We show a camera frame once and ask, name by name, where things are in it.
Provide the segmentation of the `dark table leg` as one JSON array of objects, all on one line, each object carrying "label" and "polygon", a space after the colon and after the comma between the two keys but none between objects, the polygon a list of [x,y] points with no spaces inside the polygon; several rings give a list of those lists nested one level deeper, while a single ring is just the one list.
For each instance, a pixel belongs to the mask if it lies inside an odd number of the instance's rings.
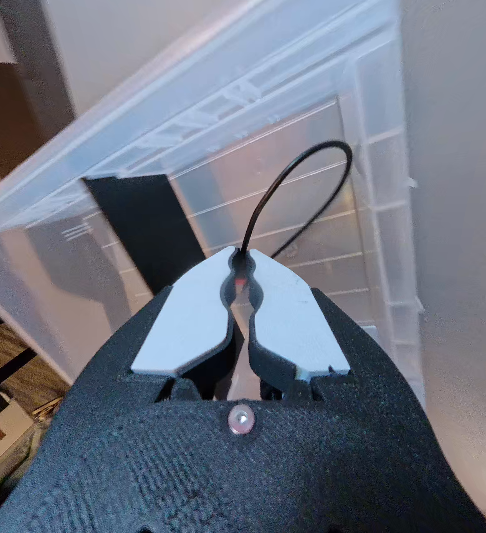
[{"label": "dark table leg", "polygon": [[74,119],[43,1],[0,1],[0,180]]}]

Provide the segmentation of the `black divider panel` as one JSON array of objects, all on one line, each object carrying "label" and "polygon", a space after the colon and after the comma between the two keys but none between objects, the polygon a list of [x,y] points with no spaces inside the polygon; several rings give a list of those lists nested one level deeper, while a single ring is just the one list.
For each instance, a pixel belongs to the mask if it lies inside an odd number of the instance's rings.
[{"label": "black divider panel", "polygon": [[206,258],[165,174],[83,181],[153,295]]}]

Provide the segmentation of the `clear plastic bin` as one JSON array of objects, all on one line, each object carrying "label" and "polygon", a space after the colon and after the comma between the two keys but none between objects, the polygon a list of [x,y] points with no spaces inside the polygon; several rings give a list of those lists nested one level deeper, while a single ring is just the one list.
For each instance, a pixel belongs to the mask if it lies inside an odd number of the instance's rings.
[{"label": "clear plastic bin", "polygon": [[224,7],[0,183],[0,317],[72,383],[158,290],[88,189],[166,176],[208,257],[276,176],[343,139],[340,196],[277,260],[377,340],[425,405],[399,1]]}]

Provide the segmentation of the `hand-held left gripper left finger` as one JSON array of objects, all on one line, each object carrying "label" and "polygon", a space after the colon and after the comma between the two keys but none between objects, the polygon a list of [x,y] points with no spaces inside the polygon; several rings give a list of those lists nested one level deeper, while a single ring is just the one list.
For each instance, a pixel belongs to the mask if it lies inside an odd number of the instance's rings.
[{"label": "hand-held left gripper left finger", "polygon": [[135,375],[186,378],[201,396],[225,396],[237,362],[233,259],[227,246],[194,266],[171,287],[137,356]]}]

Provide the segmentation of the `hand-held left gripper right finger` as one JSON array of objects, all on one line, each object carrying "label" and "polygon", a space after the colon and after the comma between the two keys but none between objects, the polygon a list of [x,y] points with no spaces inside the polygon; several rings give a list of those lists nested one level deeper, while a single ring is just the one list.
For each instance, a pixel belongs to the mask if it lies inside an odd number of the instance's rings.
[{"label": "hand-held left gripper right finger", "polygon": [[248,356],[253,372],[286,392],[296,381],[351,370],[310,286],[258,250],[247,252]]}]

